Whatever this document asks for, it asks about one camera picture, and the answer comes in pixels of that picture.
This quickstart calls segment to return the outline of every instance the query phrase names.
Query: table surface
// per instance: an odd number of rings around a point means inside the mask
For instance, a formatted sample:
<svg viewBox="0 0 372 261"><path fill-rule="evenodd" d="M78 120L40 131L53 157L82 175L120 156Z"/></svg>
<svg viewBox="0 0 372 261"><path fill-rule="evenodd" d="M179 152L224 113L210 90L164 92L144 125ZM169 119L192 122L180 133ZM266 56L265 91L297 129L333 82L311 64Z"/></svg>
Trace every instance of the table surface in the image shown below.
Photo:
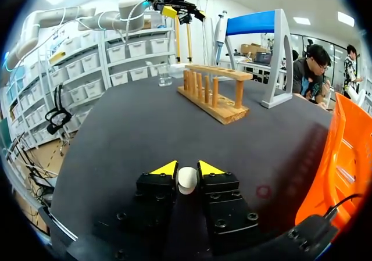
<svg viewBox="0 0 372 261"><path fill-rule="evenodd" d="M90 111L62 164L51 207L75 235L89 234L99 217L115 216L143 171L174 159L179 167L196 167L201 159L233 172L264 229L294 225L319 166L331 114L298 97L263 108L267 85L246 81L243 105L249 114L222 125L178 94L181 84L158 87L158 79L149 78L113 87ZM235 81L220 83L221 94L234 99L234 91ZM190 195L177 199L171 255L186 258L208 249L197 201Z"/></svg>

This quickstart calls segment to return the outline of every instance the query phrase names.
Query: cable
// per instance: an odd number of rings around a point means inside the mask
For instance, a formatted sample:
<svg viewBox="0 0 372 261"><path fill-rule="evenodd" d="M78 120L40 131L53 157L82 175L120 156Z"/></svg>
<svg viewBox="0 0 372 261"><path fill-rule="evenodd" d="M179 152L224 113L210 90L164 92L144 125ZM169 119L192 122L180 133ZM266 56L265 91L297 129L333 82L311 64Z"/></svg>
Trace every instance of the cable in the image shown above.
<svg viewBox="0 0 372 261"><path fill-rule="evenodd" d="M334 215L334 211L337 210L337 208L340 207L343 203L345 203L346 201L351 200L353 198L362 197L362 196L363 195L360 194L360 193L355 193L355 194L352 194L352 195L347 196L343 200L339 201L336 205L329 207L328 210L327 210L327 212L324 214L323 217L325 219L329 219L330 217L332 218L333 215Z"/></svg>

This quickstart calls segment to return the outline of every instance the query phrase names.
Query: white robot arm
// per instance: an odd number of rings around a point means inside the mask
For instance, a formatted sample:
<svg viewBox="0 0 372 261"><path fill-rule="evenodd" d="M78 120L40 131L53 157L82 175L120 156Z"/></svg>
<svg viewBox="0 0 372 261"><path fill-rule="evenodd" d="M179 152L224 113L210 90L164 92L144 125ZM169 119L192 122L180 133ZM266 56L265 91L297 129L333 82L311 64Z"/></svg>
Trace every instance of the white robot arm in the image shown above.
<svg viewBox="0 0 372 261"><path fill-rule="evenodd" d="M27 16L18 43L3 62L1 87L9 80L10 73L17 64L35 50L41 28L61 26L76 20L79 22L78 30L125 30L128 35L129 32L143 29L144 11L150 6L172 18L179 15L181 24L191 21L190 14L194 14L199 20L205 17L194 4L184 0L120 0L119 11L96 15L95 8L81 6L35 11Z"/></svg>

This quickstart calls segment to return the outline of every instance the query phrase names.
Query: storage bin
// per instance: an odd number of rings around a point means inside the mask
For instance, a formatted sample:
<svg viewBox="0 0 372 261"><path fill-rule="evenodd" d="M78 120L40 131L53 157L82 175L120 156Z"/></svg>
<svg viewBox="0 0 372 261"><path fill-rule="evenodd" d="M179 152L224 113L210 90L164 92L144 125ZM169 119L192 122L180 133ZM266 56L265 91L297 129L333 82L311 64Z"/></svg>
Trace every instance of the storage bin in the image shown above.
<svg viewBox="0 0 372 261"><path fill-rule="evenodd" d="M84 72L83 65L81 64L80 60L66 65L66 70L70 78L77 77Z"/></svg>
<svg viewBox="0 0 372 261"><path fill-rule="evenodd" d="M81 47L89 47L97 43L97 34L94 31L88 31L80 37Z"/></svg>
<svg viewBox="0 0 372 261"><path fill-rule="evenodd" d="M83 124L85 118L88 116L89 111L86 111L84 113L77 114L76 117L79 120L80 124Z"/></svg>
<svg viewBox="0 0 372 261"><path fill-rule="evenodd" d="M36 62L33 65L30 66L30 78L31 80L39 77L41 73L45 73L45 69L41 66L41 63Z"/></svg>
<svg viewBox="0 0 372 261"><path fill-rule="evenodd" d="M67 55L75 53L76 50L81 48L80 37L74 37L63 43L63 52Z"/></svg>
<svg viewBox="0 0 372 261"><path fill-rule="evenodd" d="M72 100L74 102L82 101L82 100L84 100L85 98L88 97L84 87L85 86L82 85L81 87L75 88L72 91L70 91Z"/></svg>
<svg viewBox="0 0 372 261"><path fill-rule="evenodd" d="M46 130L46 129L42 129L42 130L40 130L40 131L39 131L39 134L40 134L41 139L42 139L43 141L48 140L48 139L51 138L50 133L49 133L48 130Z"/></svg>
<svg viewBox="0 0 372 261"><path fill-rule="evenodd" d="M78 130L79 126L80 126L80 121L76 115L72 116L71 120L68 123L66 123L66 128L68 132L73 132L73 131Z"/></svg>
<svg viewBox="0 0 372 261"><path fill-rule="evenodd" d="M130 75L132 77L132 81L137 81L137 80L140 80L140 79L147 78L147 76L148 76L147 66L130 70Z"/></svg>
<svg viewBox="0 0 372 261"><path fill-rule="evenodd" d="M105 86L103 85L102 79L88 83L84 86L84 88L89 98L100 95L105 91Z"/></svg>
<svg viewBox="0 0 372 261"><path fill-rule="evenodd" d="M158 38L150 40L152 53L166 53L168 52L168 42L167 38Z"/></svg>
<svg viewBox="0 0 372 261"><path fill-rule="evenodd" d="M36 111L39 113L40 119L45 120L45 115L48 113L47 107L45 106L45 104L40 106L39 108L37 108Z"/></svg>
<svg viewBox="0 0 372 261"><path fill-rule="evenodd" d="M36 143L40 143L42 141L42 137L41 137L39 132L34 132L33 136L34 136L34 139L35 139Z"/></svg>
<svg viewBox="0 0 372 261"><path fill-rule="evenodd" d="M35 124L37 124L41 121L41 116L40 116L40 114L37 110L33 111L31 115L33 117L33 120L34 120Z"/></svg>
<svg viewBox="0 0 372 261"><path fill-rule="evenodd" d="M28 99L28 103L29 103L30 105L32 105L32 104L35 103L35 99L34 99L33 94L27 94L27 99Z"/></svg>
<svg viewBox="0 0 372 261"><path fill-rule="evenodd" d="M138 41L128 44L131 58L146 55L146 41Z"/></svg>
<svg viewBox="0 0 372 261"><path fill-rule="evenodd" d="M69 75L67 73L66 68L61 68L57 70L56 72L51 74L51 79L52 79L52 87L55 87L59 85L60 83L66 81L69 79Z"/></svg>
<svg viewBox="0 0 372 261"><path fill-rule="evenodd" d="M128 82L128 72L121 72L110 76L112 85L121 85Z"/></svg>
<svg viewBox="0 0 372 261"><path fill-rule="evenodd" d="M28 127L31 127L35 124L32 114L28 115L26 117L26 120L27 120Z"/></svg>
<svg viewBox="0 0 372 261"><path fill-rule="evenodd" d="M109 59L111 63L126 58L126 49L124 45L109 48L107 49L107 52L109 53Z"/></svg>
<svg viewBox="0 0 372 261"><path fill-rule="evenodd" d="M30 103L28 102L28 99L27 99L27 95L25 95L24 97L22 97L20 99L21 101L21 106L22 106L22 109L25 110L28 108L28 106L30 105Z"/></svg>
<svg viewBox="0 0 372 261"><path fill-rule="evenodd" d="M41 90L41 84L40 81L37 81L31 86L31 93L35 99L35 101L38 101L42 97L42 90Z"/></svg>
<svg viewBox="0 0 372 261"><path fill-rule="evenodd" d="M82 58L81 62L83 63L84 72L90 71L100 66L97 53L93 53L92 55Z"/></svg>

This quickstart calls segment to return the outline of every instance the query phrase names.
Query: floor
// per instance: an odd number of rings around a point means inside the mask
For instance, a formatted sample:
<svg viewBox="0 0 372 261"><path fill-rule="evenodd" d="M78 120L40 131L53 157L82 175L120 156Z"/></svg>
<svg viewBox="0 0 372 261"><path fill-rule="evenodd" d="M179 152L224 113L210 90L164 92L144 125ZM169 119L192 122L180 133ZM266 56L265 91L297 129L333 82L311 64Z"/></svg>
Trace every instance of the floor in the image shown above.
<svg viewBox="0 0 372 261"><path fill-rule="evenodd" d="M69 146L66 145L62 149L63 156L60 155L59 148L61 146L61 140L54 140L43 146L40 146L38 149L31 149L27 153L31 158L35 159L35 162L45 169L46 171L51 172L49 175L54 177L54 174L58 174L61 168L64 156L66 155ZM27 176L28 169L20 161L15 161L16 165L19 165L22 172ZM26 180L26 186L32 188L29 182ZM20 194L16 191L14 193L15 199L18 201L20 208L22 209L25 216L41 230L47 231L46 224L42 221L37 210L33 209Z"/></svg>

